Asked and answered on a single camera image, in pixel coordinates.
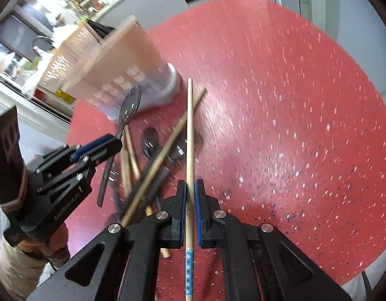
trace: red object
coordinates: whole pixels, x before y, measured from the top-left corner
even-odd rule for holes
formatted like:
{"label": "red object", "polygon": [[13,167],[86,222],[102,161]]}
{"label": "red object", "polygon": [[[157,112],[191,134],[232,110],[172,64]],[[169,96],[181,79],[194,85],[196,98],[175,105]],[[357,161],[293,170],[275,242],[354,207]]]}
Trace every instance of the red object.
{"label": "red object", "polygon": [[[246,223],[269,221],[338,284],[386,248],[386,107],[350,56],[304,18],[266,0],[215,0],[173,17],[150,36],[195,91],[204,138],[196,178],[225,211]],[[186,84],[168,106],[131,122],[139,150],[151,125],[164,144],[186,109]],[[87,143],[115,126],[87,104],[76,106],[68,142]],[[113,212],[94,192],[69,218],[70,249],[82,248]],[[179,168],[166,187],[174,194]],[[194,298],[224,300],[216,250],[195,249]],[[159,296],[184,297],[184,252],[161,259]]]}

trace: sleeve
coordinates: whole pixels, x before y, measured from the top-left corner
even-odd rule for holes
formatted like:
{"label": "sleeve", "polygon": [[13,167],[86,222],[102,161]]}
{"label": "sleeve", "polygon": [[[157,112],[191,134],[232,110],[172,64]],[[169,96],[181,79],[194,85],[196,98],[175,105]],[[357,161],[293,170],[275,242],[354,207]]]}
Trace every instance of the sleeve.
{"label": "sleeve", "polygon": [[15,301],[24,301],[35,290],[46,263],[45,258],[32,258],[2,239],[0,282]]}

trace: hand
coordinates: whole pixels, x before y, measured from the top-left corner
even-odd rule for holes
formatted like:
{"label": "hand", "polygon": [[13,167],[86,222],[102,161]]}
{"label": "hand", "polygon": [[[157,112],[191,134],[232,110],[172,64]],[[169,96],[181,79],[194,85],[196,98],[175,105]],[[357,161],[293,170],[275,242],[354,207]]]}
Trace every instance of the hand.
{"label": "hand", "polygon": [[[63,223],[57,231],[54,233],[53,236],[51,236],[51,239],[49,241],[49,250],[52,251],[52,253],[55,253],[56,251],[65,248],[69,240],[69,231],[66,227],[66,224]],[[36,251],[36,248],[38,246],[41,246],[43,243],[37,242],[36,240],[32,238],[27,238],[23,241],[21,241],[18,244],[18,247],[25,253],[32,253]]]}

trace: black spoon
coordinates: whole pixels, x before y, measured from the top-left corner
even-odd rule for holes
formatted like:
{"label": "black spoon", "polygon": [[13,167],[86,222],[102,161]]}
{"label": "black spoon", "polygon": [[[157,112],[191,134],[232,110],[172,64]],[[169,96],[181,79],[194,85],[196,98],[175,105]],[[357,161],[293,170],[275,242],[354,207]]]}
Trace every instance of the black spoon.
{"label": "black spoon", "polygon": [[[127,93],[125,99],[123,100],[122,106],[119,112],[119,129],[116,131],[115,138],[120,139],[122,137],[123,129],[135,115],[137,109],[139,108],[141,100],[141,87],[134,86]],[[112,169],[112,164],[115,159],[115,156],[110,157],[105,164],[104,174],[102,175],[101,185],[99,187],[97,205],[102,207],[102,202],[104,200],[105,190],[107,188],[107,183],[109,179],[109,172]]]}
{"label": "black spoon", "polygon": [[158,147],[158,132],[153,127],[144,129],[141,135],[141,150],[149,159]]}

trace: red speckled tabletop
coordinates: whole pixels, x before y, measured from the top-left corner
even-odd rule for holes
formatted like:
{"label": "red speckled tabletop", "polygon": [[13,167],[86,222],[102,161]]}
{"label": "red speckled tabletop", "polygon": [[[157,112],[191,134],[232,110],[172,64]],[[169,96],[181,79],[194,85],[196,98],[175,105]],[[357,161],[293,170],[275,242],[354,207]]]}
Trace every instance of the red speckled tabletop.
{"label": "red speckled tabletop", "polygon": [[[162,56],[195,91],[207,87],[195,125],[204,138],[196,177],[225,211],[269,221],[337,283],[344,284],[386,248],[386,107],[345,51],[310,22],[266,0],[215,0],[150,31]],[[176,100],[133,119],[139,140],[154,126],[165,143],[186,109]],[[115,126],[92,107],[76,106],[69,144],[85,144]],[[114,210],[93,193],[68,219],[70,249],[81,249]],[[166,185],[175,193],[185,168]],[[194,297],[223,300],[220,254],[195,252]],[[184,252],[161,259],[158,294],[184,298]]]}

